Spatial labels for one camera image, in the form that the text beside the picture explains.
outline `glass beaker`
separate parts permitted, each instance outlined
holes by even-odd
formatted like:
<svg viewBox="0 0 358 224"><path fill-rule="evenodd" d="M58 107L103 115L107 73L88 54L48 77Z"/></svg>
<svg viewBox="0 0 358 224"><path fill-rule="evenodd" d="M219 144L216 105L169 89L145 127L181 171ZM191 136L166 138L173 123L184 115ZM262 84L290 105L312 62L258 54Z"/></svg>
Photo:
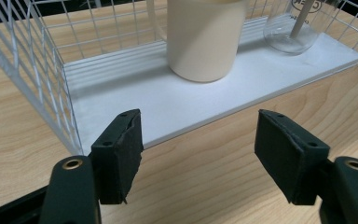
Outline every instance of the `glass beaker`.
<svg viewBox="0 0 358 224"><path fill-rule="evenodd" d="M275 49L300 54L323 32L341 0L274 0L264 38Z"/></svg>

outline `metal wire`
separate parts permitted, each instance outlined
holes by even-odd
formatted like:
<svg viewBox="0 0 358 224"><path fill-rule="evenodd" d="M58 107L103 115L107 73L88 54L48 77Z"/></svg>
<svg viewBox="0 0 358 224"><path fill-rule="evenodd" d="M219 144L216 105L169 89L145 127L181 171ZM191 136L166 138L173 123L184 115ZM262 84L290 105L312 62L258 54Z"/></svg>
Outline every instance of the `metal wire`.
<svg viewBox="0 0 358 224"><path fill-rule="evenodd" d="M82 19L71 12L67 5L70 2L67 0L24 2L25 5L22 0L15 0L13 3L0 0L0 66L65 146L72 153L81 154L76 117L63 71L64 65L71 60L157 41L158 36L143 17L147 12L144 1L130 0L127 5L119 5L117 0L95 0L93 5L90 0L86 0L84 6L87 8L82 9L88 13L86 18ZM156 11L165 15L166 2L156 2ZM273 0L251 0L247 18L267 16L272 2ZM41 7L49 4L56 4L55 6L61 8L63 14L57 15L62 18L60 23L43 15ZM348 31L358 34L358 11L350 21L339 17L345 13L342 10L345 5L358 8L352 1L344 0L325 30L328 33L336 24L344 26L337 36L337 40L341 42L345 42ZM125 18L131 18L133 22L130 29L125 29L120 24ZM59 39L57 31L64 32L65 39ZM358 39L352 48L358 49Z"/></svg>

